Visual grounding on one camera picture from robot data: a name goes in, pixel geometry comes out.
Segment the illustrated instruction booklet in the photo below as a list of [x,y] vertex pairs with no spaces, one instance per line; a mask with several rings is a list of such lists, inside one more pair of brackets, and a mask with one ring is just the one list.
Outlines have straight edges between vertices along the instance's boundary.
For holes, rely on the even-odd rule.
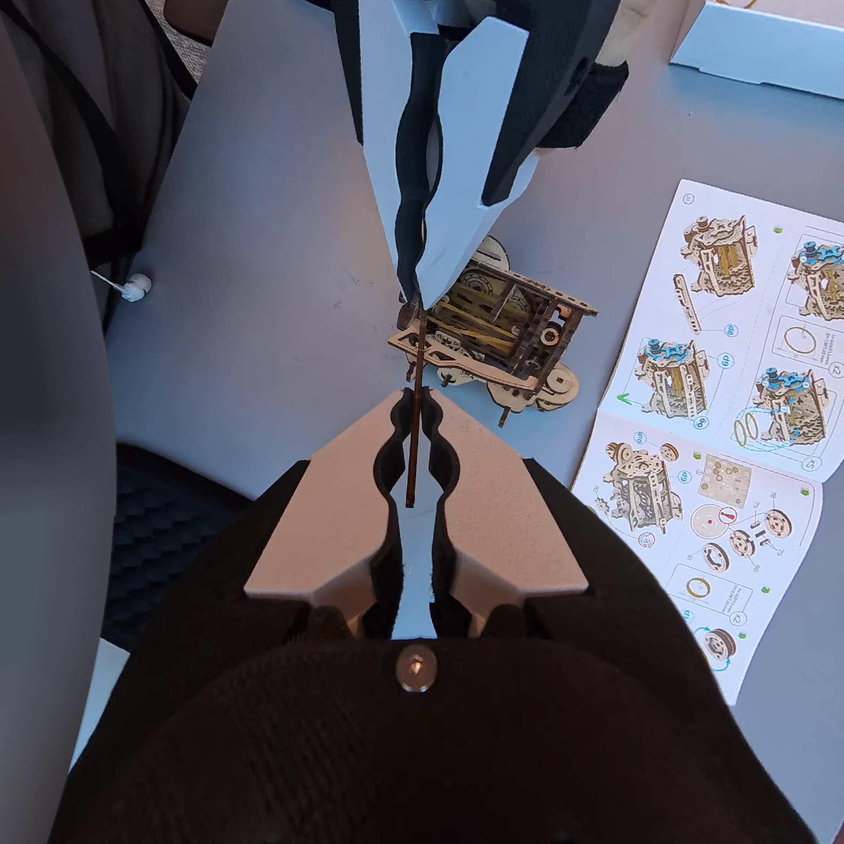
[[843,454],[842,223],[682,181],[573,493],[734,705]]

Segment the person's left hand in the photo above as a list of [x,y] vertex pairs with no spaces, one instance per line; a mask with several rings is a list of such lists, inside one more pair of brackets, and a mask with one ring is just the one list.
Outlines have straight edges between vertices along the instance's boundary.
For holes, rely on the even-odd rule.
[[620,1],[612,25],[596,63],[604,67],[618,67],[626,62],[642,27],[658,6],[659,1]]

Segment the wooden mechanical model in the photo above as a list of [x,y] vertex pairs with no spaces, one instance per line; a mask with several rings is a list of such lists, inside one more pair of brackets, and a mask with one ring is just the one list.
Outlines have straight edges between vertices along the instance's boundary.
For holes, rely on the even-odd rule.
[[502,407],[499,427],[527,407],[553,412],[577,395],[562,363],[575,330],[597,310],[512,271],[505,248],[482,241],[457,281],[427,311],[423,362],[441,385],[482,382]]

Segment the black mesh office chair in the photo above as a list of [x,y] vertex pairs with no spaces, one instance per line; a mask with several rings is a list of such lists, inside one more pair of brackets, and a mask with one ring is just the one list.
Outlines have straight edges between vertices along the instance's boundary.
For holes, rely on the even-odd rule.
[[166,592],[251,499],[141,447],[116,444],[116,467],[100,635],[132,651]]

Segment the thin dark wooden strip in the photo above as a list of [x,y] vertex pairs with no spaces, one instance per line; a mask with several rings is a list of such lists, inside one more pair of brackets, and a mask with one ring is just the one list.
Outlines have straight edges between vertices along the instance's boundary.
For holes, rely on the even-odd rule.
[[407,455],[407,488],[405,506],[412,509],[416,500],[416,480],[418,468],[418,442],[420,430],[421,404],[423,398],[423,373],[425,368],[426,321],[427,313],[421,300],[417,302],[418,332],[415,358],[414,405],[411,420],[410,442]]

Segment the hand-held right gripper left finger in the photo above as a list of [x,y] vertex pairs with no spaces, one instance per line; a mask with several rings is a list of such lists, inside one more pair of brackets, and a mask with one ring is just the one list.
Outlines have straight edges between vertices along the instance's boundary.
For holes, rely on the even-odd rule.
[[357,638],[388,638],[404,569],[391,490],[404,473],[410,389],[315,452],[244,590],[342,614]]

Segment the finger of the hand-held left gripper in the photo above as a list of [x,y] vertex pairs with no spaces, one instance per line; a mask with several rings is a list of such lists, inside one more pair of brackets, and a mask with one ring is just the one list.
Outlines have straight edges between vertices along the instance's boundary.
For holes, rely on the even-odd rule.
[[438,100],[440,177],[426,209],[426,247],[416,268],[424,308],[451,288],[537,168],[538,155],[530,153],[504,200],[490,206],[482,201],[527,40],[526,30],[489,16],[445,60]]
[[438,299],[448,281],[423,280],[432,252],[443,141],[438,114],[453,2],[358,3],[362,138],[397,279],[407,299]]

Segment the person's dark clothing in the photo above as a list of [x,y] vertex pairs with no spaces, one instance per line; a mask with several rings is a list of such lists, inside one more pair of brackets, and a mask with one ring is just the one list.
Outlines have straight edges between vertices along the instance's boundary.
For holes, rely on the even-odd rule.
[[2,2],[106,322],[182,130],[196,81],[147,2]]

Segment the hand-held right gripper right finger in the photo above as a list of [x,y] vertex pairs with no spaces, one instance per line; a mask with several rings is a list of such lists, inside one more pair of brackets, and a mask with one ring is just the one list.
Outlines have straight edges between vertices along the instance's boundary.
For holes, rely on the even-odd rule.
[[501,605],[584,593],[588,582],[522,457],[438,390],[424,389],[438,482],[430,605],[438,637],[476,637]]

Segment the white cardboard box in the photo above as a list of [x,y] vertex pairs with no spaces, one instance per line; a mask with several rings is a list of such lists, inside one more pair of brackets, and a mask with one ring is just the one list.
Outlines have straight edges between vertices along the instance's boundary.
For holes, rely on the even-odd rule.
[[690,1],[672,64],[843,99],[842,1]]

